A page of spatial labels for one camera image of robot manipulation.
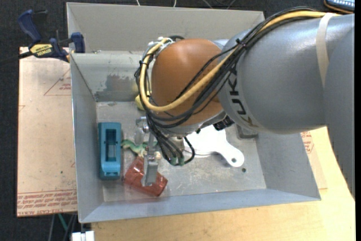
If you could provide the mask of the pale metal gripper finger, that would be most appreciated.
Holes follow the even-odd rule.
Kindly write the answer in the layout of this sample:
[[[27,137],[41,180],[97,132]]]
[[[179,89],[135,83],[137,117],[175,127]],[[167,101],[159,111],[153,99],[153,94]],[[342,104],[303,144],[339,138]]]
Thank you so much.
[[[146,117],[140,117],[135,120],[136,130],[134,135],[134,143],[140,146],[144,142],[146,133],[149,132],[149,126]]]
[[[156,182],[161,153],[155,151],[144,158],[143,186],[151,186]]]

